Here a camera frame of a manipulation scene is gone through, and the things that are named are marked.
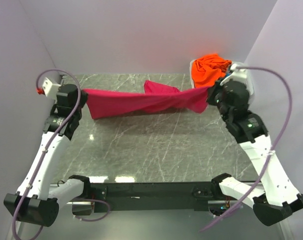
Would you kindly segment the magenta red t shirt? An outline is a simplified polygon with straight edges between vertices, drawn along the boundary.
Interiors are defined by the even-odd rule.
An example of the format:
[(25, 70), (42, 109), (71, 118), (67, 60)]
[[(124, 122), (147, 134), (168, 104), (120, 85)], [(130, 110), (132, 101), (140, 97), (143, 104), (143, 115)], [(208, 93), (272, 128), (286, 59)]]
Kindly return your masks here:
[(168, 109), (189, 109), (202, 113), (208, 106), (209, 87), (178, 88), (146, 80), (144, 93), (87, 88), (87, 106), (92, 119), (121, 116), (132, 112), (158, 113)]

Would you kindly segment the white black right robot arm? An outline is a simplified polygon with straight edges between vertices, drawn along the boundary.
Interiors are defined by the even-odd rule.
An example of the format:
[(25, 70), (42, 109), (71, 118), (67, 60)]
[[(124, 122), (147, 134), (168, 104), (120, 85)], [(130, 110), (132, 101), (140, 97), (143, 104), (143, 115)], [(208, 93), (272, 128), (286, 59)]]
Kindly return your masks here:
[(253, 209), (265, 226), (272, 226), (303, 209), (303, 194), (292, 184), (272, 149), (263, 120), (249, 110), (250, 93), (244, 83), (218, 80), (208, 91), (207, 102), (216, 106), (228, 132), (244, 150), (262, 188), (236, 180), (227, 173), (212, 179), (211, 195), (232, 197)]

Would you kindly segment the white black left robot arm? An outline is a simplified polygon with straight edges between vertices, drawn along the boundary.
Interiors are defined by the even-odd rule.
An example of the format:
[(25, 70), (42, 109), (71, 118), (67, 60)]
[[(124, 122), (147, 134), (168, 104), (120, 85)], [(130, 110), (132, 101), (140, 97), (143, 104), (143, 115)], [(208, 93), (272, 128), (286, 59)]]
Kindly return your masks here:
[(72, 176), (59, 189), (50, 190), (57, 163), (79, 126), (88, 95), (75, 84), (49, 86), (45, 81), (42, 89), (46, 97), (56, 102), (45, 121), (41, 143), (27, 176), (14, 194), (5, 196), (3, 204), (18, 221), (49, 227), (66, 203), (74, 198), (86, 201), (92, 194), (90, 180), (83, 176)]

